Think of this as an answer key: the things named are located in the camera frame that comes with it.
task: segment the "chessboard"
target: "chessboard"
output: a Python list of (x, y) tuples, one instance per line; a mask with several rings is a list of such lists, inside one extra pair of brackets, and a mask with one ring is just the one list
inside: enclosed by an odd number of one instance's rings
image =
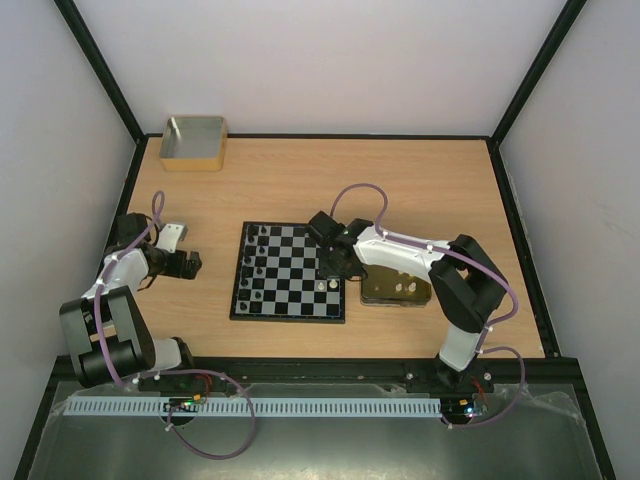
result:
[(304, 223), (245, 222), (231, 320), (344, 323), (345, 282), (318, 275)]

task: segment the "black bracket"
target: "black bracket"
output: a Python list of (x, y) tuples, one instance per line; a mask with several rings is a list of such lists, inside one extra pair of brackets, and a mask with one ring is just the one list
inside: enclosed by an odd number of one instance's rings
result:
[[(459, 235), (449, 248), (468, 257), (504, 279), (498, 267), (468, 235)], [(466, 270), (462, 277), (460, 270)], [(453, 257), (445, 255), (431, 264), (429, 278), (447, 319), (459, 329), (480, 333), (489, 315), (500, 306), (506, 292), (485, 273)]]
[[(116, 242), (110, 246), (106, 254), (126, 248), (147, 228), (147, 217), (142, 213), (127, 213), (116, 218)], [(149, 277), (155, 280), (158, 275), (172, 278), (193, 280), (202, 267), (202, 260), (198, 252), (187, 253), (176, 250), (173, 253), (151, 244), (151, 235), (147, 235), (140, 242), (138, 248), (142, 250), (149, 266)]]
[(373, 222), (369, 220), (356, 218), (345, 227), (322, 211), (309, 220), (307, 232), (320, 247), (318, 273), (321, 277), (351, 279), (366, 276), (353, 246), (358, 236), (371, 225)]
[[(60, 307), (64, 331), (73, 370), (83, 387), (92, 387), (111, 380), (96, 333), (93, 300), (81, 298)], [(153, 339), (129, 287), (110, 290), (100, 299), (103, 324), (111, 322), (116, 334), (107, 337), (109, 354), (121, 377), (149, 370), (156, 361)]]

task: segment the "wooden tabletop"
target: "wooden tabletop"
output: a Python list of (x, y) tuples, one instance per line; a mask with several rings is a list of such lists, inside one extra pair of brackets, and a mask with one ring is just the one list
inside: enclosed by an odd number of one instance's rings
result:
[[(371, 182), (389, 195), (383, 221), (389, 230), (433, 240), (465, 233), (480, 243), (521, 304), (486, 347), (543, 356), (484, 141), (232, 138), (215, 173), (165, 172), (160, 144), (149, 140), (129, 211), (149, 213), (153, 193), (164, 190), (162, 220), (187, 223), (180, 248), (200, 252), (203, 266), (195, 280), (160, 277), (137, 294), (154, 337), (179, 336), (194, 355), (206, 356), (435, 356), (449, 326), (435, 297), (425, 308), (363, 306), (357, 283), (347, 283), (344, 325), (229, 320), (244, 221), (307, 222), (328, 211), (343, 187)], [(336, 218), (373, 220), (381, 203), (373, 190), (353, 190)], [(505, 297), (499, 312), (510, 308)]]

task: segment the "white wall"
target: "white wall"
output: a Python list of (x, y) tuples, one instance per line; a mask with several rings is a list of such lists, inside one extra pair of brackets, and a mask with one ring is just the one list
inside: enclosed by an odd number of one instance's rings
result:
[(95, 275), (133, 141), (50, 0), (0, 2), (0, 478)]
[(562, 353), (618, 478), (640, 417), (640, 3), (587, 2), (503, 145)]
[(564, 0), (78, 0), (145, 132), (486, 134)]

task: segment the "black metal frame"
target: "black metal frame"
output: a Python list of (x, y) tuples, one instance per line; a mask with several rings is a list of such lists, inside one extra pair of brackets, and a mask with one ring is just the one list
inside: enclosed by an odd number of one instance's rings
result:
[[(82, 20), (73, 0), (54, 0), (80, 47), (91, 63), (96, 75), (111, 98), (114, 107), (129, 130), (132, 138), (137, 143), (131, 167), (126, 179), (116, 216), (126, 213), (142, 158), (150, 137), (160, 134), (143, 134), (131, 109), (129, 108), (122, 91), (118, 87), (115, 78), (111, 74), (102, 54), (100, 53), (89, 29)], [(582, 372), (578, 361), (570, 358), (562, 358), (558, 342), (553, 332), (553, 326), (540, 288), (535, 266), (531, 258), (531, 251), (526, 240), (522, 220), (518, 213), (513, 191), (500, 155), (500, 144), (508, 131), (516, 121), (527, 99), (533, 92), (545, 69), (549, 65), (562, 40), (569, 32), (574, 21), (585, 5), (586, 0), (568, 0), (560, 13), (557, 21), (540, 48), (533, 64), (529, 68), (520, 87), (516, 91), (509, 107), (505, 111), (498, 127), (491, 137), (484, 135), (324, 135), (324, 134), (230, 134), (231, 138), (307, 138), (307, 139), (380, 139), (380, 140), (483, 140), (491, 158), (496, 176), (496, 182), (500, 190), (513, 242), (522, 269), (527, 292), (531, 301), (536, 326), (540, 334), (540, 340), (545, 352), (544, 359), (525, 359), (527, 370), (527, 382), (531, 384), (571, 384), (575, 390), (582, 416), (587, 422), (587, 429), (600, 466), (603, 477), (611, 480), (615, 473), (609, 459), (604, 440), (600, 433), (589, 394), (587, 392)], [(113, 241), (113, 227), (109, 234), (107, 244)], [(255, 358), (196, 358), (196, 366), (217, 371), (224, 371), (228, 375), (242, 379), (242, 382), (300, 382), (300, 377), (306, 377), (305, 381), (314, 382), (362, 382), (379, 384), (398, 384), (409, 391), (420, 391), (426, 388), (433, 392), (433, 384), (426, 384), (422, 379), (425, 372), (434, 369), (433, 359), (402, 359), (402, 360), (377, 360), (377, 359), (255, 359)], [(493, 375), (494, 383), (517, 383), (519, 380), (519, 364), (510, 359), (480, 359), (479, 364), (488, 368)], [(413, 378), (407, 380), (407, 373), (411, 372)], [(27, 440), (22, 459), (16, 472), (16, 479), (27, 478), (29, 469), (33, 463), (37, 446), (44, 428), (49, 410), (53, 401), (58, 382), (63, 380), (75, 380), (73, 368), (69, 357), (59, 357), (53, 368), (47, 388), (40, 403), (31, 433)], [(456, 397), (456, 393), (447, 391), (436, 392), (442, 397)]]

